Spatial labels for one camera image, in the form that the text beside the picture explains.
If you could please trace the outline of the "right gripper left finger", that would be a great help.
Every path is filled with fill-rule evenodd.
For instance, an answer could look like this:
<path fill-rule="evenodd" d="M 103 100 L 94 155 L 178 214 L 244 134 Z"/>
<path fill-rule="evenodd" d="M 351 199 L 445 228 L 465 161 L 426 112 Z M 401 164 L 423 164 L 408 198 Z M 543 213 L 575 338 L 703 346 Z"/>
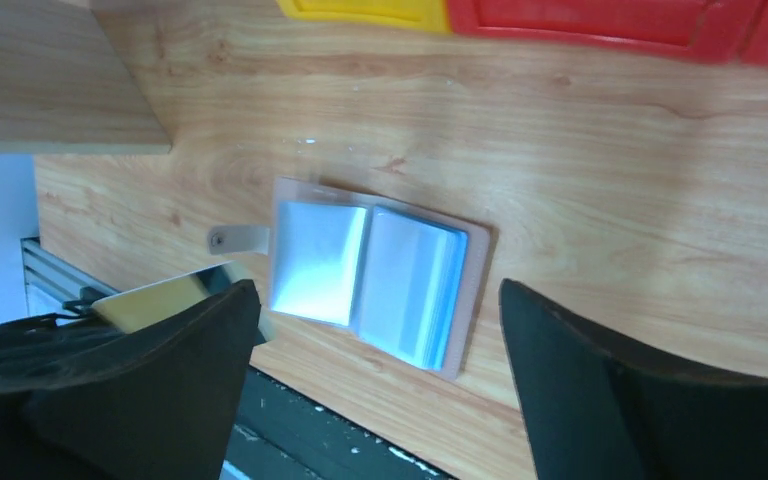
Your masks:
<path fill-rule="evenodd" d="M 134 333 L 0 327 L 0 479 L 217 479 L 261 304 L 248 280 Z"/>

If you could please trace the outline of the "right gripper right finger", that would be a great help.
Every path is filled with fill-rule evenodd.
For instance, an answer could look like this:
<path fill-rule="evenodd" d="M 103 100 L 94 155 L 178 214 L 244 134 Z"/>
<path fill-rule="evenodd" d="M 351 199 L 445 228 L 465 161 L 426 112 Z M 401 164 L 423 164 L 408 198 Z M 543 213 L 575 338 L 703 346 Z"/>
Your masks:
<path fill-rule="evenodd" d="M 768 378 L 655 348 L 504 280 L 500 322 L 541 479 L 768 479 Z"/>

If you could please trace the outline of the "yellow striped credit card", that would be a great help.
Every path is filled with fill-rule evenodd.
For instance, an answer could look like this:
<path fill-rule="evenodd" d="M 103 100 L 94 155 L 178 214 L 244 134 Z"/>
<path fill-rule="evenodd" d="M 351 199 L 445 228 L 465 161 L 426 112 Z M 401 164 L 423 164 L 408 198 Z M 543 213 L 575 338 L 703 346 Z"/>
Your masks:
<path fill-rule="evenodd" d="M 256 288 L 235 261 L 217 264 L 94 302 L 93 312 L 137 341 L 158 334 L 160 347 L 218 352 L 248 360 L 276 330 L 261 313 Z"/>

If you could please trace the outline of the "pink leather card holder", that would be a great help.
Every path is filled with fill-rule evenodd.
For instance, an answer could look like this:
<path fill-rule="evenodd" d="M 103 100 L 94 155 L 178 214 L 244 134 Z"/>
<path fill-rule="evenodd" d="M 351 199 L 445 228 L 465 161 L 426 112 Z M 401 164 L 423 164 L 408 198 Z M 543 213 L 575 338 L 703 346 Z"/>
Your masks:
<path fill-rule="evenodd" d="M 353 332 L 447 380 L 462 368 L 491 235 L 481 225 L 379 195 L 281 177 L 268 225 L 217 225 L 213 255 L 269 260 L 277 313 Z"/>

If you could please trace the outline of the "wooden shelf unit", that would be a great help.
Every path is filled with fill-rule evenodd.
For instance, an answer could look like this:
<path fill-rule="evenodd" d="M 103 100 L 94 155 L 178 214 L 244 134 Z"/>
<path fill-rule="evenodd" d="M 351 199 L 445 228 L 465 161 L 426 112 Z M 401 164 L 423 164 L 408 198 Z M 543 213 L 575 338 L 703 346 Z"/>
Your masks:
<path fill-rule="evenodd" d="M 143 155 L 171 147 L 89 9 L 0 1 L 0 153 Z"/>

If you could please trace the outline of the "middle red plastic bin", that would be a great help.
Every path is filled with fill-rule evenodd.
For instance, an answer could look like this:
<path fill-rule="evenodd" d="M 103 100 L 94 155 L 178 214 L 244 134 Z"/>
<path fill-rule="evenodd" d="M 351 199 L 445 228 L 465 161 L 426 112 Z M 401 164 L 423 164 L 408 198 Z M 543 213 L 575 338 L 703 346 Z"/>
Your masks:
<path fill-rule="evenodd" d="M 733 60 L 763 3 L 754 0 L 463 0 L 454 32 L 572 43 L 702 63 Z"/>

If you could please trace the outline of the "yellow plastic bin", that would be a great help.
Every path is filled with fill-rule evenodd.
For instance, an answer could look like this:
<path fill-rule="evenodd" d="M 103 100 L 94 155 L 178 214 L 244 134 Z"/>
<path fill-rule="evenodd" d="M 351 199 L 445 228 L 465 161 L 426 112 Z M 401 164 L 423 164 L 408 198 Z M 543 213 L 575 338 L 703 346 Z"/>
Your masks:
<path fill-rule="evenodd" d="M 356 22 L 424 32 L 452 32 L 440 0 L 278 0 L 285 16 L 305 21 Z"/>

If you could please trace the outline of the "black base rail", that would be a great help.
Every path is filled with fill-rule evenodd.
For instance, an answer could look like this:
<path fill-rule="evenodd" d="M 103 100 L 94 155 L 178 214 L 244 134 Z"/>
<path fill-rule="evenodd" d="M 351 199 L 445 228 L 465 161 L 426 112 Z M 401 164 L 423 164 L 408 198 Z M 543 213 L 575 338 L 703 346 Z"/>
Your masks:
<path fill-rule="evenodd" d="M 248 479 L 451 479 L 251 367 L 232 425 L 224 475 Z"/>

